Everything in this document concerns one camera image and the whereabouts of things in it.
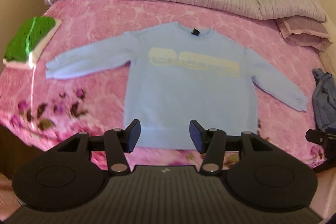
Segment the flower pattern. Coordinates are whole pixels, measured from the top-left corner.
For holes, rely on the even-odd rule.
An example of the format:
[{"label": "flower pattern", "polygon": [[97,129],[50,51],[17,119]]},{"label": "flower pattern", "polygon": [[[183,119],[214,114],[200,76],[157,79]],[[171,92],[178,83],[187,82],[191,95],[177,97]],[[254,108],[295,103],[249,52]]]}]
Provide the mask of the flower pattern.
[{"label": "flower pattern", "polygon": [[[5,68],[0,75],[0,122],[26,144],[43,150],[80,131],[97,136],[111,128],[122,128],[129,64],[66,81],[46,80],[45,64],[64,51],[125,31],[171,21],[192,28],[212,28],[255,50],[309,98],[316,87],[311,70],[321,67],[315,50],[288,45],[274,20],[254,20],[192,5],[144,0],[59,0],[46,15],[63,23],[35,70]],[[311,167],[323,163],[322,147],[305,139],[305,132],[315,128],[311,101],[307,112],[297,112],[259,88],[256,93],[259,135]],[[202,162],[202,156],[193,150],[136,147],[126,157],[131,167],[191,164],[199,168]],[[224,168],[237,160],[237,153],[226,153]],[[92,161],[106,168],[104,153],[92,153]]]}]

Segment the metal pivot screw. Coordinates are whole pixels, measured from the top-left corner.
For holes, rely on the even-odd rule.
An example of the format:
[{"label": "metal pivot screw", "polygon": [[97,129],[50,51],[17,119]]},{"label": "metal pivot screw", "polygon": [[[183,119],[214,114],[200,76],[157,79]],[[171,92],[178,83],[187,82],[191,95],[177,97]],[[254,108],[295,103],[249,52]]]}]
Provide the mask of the metal pivot screw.
[{"label": "metal pivot screw", "polygon": [[111,166],[111,170],[114,172],[121,173],[127,170],[127,166],[124,164],[113,164]]},{"label": "metal pivot screw", "polygon": [[202,169],[207,172],[216,172],[219,170],[219,166],[217,164],[204,164]]}]

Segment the light blue sweatshirt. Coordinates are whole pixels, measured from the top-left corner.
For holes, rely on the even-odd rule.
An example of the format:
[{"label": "light blue sweatshirt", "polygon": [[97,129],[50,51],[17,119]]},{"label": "light blue sweatshirt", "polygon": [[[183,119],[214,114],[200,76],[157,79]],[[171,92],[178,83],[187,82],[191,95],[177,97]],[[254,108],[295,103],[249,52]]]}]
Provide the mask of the light blue sweatshirt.
[{"label": "light blue sweatshirt", "polygon": [[214,30],[192,34],[177,22],[125,32],[75,48],[47,63],[48,79],[76,78],[131,62],[124,125],[141,122],[139,146],[194,149],[189,122],[228,135],[256,133],[253,83],[288,106],[306,110],[307,97],[249,48]]}]

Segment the pillow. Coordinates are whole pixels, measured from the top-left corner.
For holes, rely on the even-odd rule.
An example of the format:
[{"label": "pillow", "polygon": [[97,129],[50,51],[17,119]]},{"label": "pillow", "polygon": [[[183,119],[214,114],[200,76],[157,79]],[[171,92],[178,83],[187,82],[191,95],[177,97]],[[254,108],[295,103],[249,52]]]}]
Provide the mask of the pillow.
[{"label": "pillow", "polygon": [[288,44],[311,46],[321,51],[331,45],[327,29],[317,20],[292,16],[276,19],[276,22]]}]

